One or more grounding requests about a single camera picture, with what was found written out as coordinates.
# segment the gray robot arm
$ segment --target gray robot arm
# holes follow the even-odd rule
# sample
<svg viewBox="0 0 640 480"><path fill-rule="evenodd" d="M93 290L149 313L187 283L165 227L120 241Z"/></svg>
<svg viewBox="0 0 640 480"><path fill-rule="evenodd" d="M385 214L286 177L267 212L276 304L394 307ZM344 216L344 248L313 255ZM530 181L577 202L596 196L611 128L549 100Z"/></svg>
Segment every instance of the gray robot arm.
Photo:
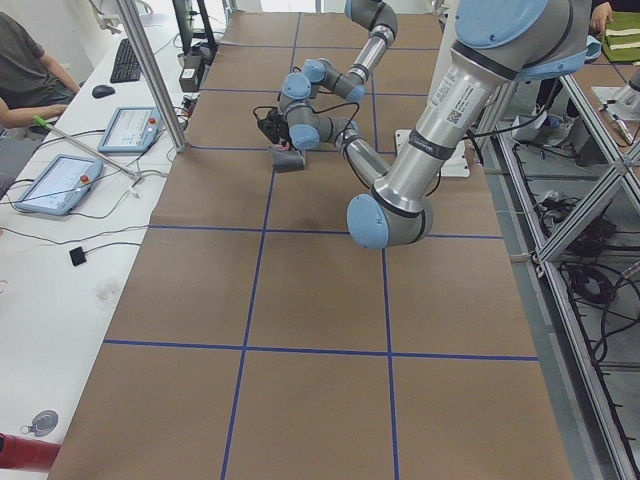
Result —
<svg viewBox="0 0 640 480"><path fill-rule="evenodd" d="M590 5L590 0L460 0L452 65L392 166L360 137L354 124L313 113L309 98L319 77L308 78L304 70L291 74L294 80L289 75L280 108L292 139L297 137L298 144L307 148L318 141L335 144L370 189L355 197L347 210L349 232L357 243L380 249L416 242L429 232L433 213L425 192L489 96L509 81L553 78L578 70L586 53ZM378 22L381 12L386 23ZM379 0L348 1L345 13L371 31L348 74L356 83L364 83L390 45L385 35L395 15ZM391 41L395 28L389 29ZM298 83L305 81L308 93L300 93Z"/></svg>

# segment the computer keyboard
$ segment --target computer keyboard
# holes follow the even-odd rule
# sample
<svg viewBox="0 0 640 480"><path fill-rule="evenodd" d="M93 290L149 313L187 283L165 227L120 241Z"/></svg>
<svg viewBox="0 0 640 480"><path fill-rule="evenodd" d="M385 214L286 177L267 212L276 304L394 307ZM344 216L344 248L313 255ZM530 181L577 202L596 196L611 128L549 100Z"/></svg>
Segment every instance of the computer keyboard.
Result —
<svg viewBox="0 0 640 480"><path fill-rule="evenodd" d="M123 38L116 52L111 72L111 83L135 82L140 80L140 64L128 38Z"/></svg>

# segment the black mouse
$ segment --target black mouse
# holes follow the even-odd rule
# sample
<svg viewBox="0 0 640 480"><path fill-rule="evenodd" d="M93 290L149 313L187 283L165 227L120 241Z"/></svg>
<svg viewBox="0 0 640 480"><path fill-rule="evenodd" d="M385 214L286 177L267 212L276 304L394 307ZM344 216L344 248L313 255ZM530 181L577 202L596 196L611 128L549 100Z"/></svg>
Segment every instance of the black mouse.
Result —
<svg viewBox="0 0 640 480"><path fill-rule="evenodd" d="M93 98L102 98L114 93L116 93L116 90L109 85L96 85L95 87L93 87L93 90L91 90L91 95L93 95Z"/></svg>

